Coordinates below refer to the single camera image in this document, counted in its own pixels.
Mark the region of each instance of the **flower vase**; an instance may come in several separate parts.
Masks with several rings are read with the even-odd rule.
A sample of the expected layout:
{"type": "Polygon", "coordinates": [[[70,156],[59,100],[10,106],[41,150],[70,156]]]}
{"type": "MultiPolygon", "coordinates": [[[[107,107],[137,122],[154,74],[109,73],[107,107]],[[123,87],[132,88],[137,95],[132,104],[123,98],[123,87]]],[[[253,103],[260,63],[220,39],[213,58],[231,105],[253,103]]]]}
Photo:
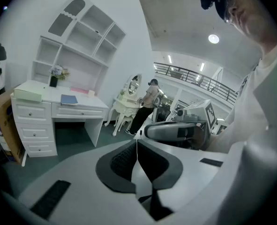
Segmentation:
{"type": "Polygon", "coordinates": [[[51,76],[50,87],[56,88],[57,87],[57,82],[58,82],[58,78],[54,77],[54,76],[51,76]]]}

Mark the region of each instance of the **flowers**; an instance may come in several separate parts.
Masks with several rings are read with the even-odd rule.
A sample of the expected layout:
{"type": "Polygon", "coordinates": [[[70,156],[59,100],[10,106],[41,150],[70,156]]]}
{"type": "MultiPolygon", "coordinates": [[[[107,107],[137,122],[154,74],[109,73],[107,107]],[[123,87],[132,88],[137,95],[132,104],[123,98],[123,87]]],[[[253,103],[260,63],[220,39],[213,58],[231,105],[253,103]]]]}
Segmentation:
{"type": "Polygon", "coordinates": [[[49,72],[51,73],[52,76],[57,77],[59,80],[65,80],[67,76],[69,76],[69,72],[67,69],[64,69],[62,66],[55,65],[53,66],[49,72]]]}

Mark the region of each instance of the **ceiling light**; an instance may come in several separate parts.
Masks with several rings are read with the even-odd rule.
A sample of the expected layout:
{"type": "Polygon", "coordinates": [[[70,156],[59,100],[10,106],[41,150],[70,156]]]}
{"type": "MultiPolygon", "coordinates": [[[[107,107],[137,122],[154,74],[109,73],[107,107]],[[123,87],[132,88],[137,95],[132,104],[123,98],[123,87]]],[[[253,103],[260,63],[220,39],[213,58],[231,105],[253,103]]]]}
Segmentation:
{"type": "Polygon", "coordinates": [[[219,37],[215,34],[209,35],[208,39],[211,43],[214,43],[214,44],[219,42],[219,37]]]}
{"type": "Polygon", "coordinates": [[[200,69],[200,71],[203,71],[204,66],[205,66],[205,63],[203,63],[203,62],[202,62],[202,65],[201,65],[201,69],[200,69]]]}
{"type": "Polygon", "coordinates": [[[168,56],[168,60],[170,63],[172,63],[172,56],[171,55],[167,55],[168,56]]]}

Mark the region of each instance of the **vanity table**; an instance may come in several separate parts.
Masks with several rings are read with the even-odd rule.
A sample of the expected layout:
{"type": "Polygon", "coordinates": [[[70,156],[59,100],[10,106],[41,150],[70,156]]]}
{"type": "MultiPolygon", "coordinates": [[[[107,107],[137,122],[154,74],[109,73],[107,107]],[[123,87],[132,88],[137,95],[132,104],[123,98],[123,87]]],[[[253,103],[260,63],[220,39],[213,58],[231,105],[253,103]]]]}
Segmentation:
{"type": "Polygon", "coordinates": [[[124,117],[130,117],[132,115],[136,115],[137,110],[139,108],[139,104],[137,103],[137,95],[140,89],[140,84],[142,82],[142,75],[137,74],[130,76],[128,81],[125,83],[123,91],[125,94],[120,98],[115,98],[115,102],[113,103],[112,108],[108,114],[108,120],[104,124],[104,126],[108,126],[111,121],[112,113],[116,110],[120,115],[118,122],[115,126],[113,136],[116,136],[116,133],[123,122],[124,117]]]}
{"type": "Polygon", "coordinates": [[[93,145],[97,140],[108,107],[98,97],[88,97],[71,91],[69,87],[49,87],[42,82],[28,80],[15,90],[41,94],[41,102],[16,98],[11,94],[15,125],[29,157],[56,156],[55,119],[85,121],[85,130],[93,145]],[[61,104],[61,95],[74,95],[77,105],[61,104]]]}

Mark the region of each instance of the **blue book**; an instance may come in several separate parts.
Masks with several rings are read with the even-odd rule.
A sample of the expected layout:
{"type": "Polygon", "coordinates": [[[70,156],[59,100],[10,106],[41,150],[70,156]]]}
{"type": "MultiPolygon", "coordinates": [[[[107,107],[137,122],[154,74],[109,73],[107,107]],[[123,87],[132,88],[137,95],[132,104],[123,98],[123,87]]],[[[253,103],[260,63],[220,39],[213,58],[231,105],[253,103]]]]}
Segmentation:
{"type": "Polygon", "coordinates": [[[61,95],[61,104],[66,105],[77,105],[78,101],[76,99],[76,96],[70,96],[70,95],[61,95]]]}

